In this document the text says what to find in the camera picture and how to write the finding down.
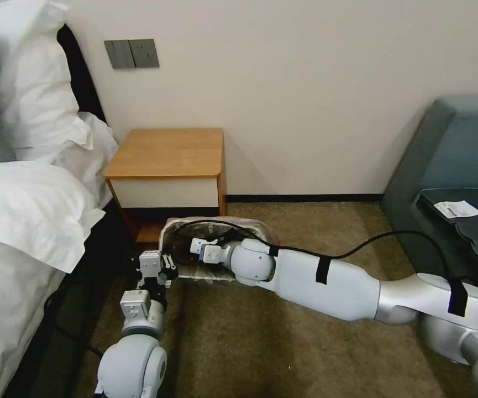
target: nightstand drawer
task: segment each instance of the nightstand drawer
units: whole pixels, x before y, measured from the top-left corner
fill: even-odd
[[[216,178],[111,179],[121,207],[218,207]]]

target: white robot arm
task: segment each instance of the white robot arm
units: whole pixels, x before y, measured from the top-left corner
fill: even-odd
[[[440,276],[414,274],[380,281],[364,269],[330,260],[318,275],[321,258],[244,239],[224,247],[198,242],[204,263],[222,263],[238,282],[273,291],[279,297],[345,321],[367,318],[404,324],[418,317],[420,338],[437,353],[473,367],[478,387],[478,287],[464,283],[468,294],[465,316],[449,312],[450,286]]]
[[[471,365],[478,390],[478,287],[464,284],[465,316],[458,316],[449,312],[450,286],[440,276],[380,281],[343,261],[322,263],[324,259],[312,254],[271,249],[255,239],[222,247],[203,239],[191,244],[200,261],[223,264],[238,282],[341,320],[404,324],[418,318],[423,341],[439,354]],[[171,271],[174,263],[160,252],[145,252],[141,258],[143,289],[123,296],[124,337],[105,352],[99,366],[98,391],[108,398],[155,397],[165,372],[166,353],[159,347],[164,294],[149,298],[146,291],[161,289],[162,270]]]

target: gray light switch panel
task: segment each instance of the gray light switch panel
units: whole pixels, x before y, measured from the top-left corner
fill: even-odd
[[[135,68],[132,51],[128,40],[105,40],[104,46],[108,52],[110,63],[114,69]]]
[[[135,67],[160,67],[154,39],[129,40]]]

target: carpet floor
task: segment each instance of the carpet floor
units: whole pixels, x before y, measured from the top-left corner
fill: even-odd
[[[343,253],[390,229],[377,203],[231,203],[229,215],[255,218],[281,244]],[[395,238],[375,242],[350,262],[393,280],[413,271]],[[112,288],[92,344],[119,339]],[[169,363],[161,397],[474,398],[468,367],[433,353],[414,325],[344,322],[259,288],[176,281],[167,292],[163,347]],[[86,354],[74,397],[91,397],[98,361]]]

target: black bed frame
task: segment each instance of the black bed frame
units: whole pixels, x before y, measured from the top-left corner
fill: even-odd
[[[91,112],[106,122],[90,72],[70,28],[64,25],[57,39],[66,53],[71,87],[80,111]],[[104,210],[106,215],[85,242],[84,256],[62,284],[75,279],[86,282],[67,289],[52,305],[58,324],[82,342],[89,341],[112,282],[120,274],[126,279],[126,274],[134,272],[127,264],[132,247],[121,215],[113,202]],[[44,318],[3,397],[71,397],[83,354],[81,345],[57,333],[52,321]]]

